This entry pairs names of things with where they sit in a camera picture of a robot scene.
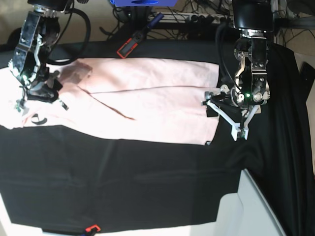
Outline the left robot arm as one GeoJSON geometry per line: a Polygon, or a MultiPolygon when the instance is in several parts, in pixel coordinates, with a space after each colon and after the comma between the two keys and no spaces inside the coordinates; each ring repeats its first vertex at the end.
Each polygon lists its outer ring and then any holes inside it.
{"type": "Polygon", "coordinates": [[[231,85],[223,84],[219,91],[206,92],[203,105],[231,125],[231,136],[236,141],[248,138],[250,121],[270,98],[267,34],[274,26],[269,0],[231,0],[229,11],[230,17],[216,30],[215,43],[220,72],[231,85]],[[223,59],[222,43],[229,26],[240,31],[234,46],[234,56],[239,62],[234,75],[230,74],[223,59]]]}

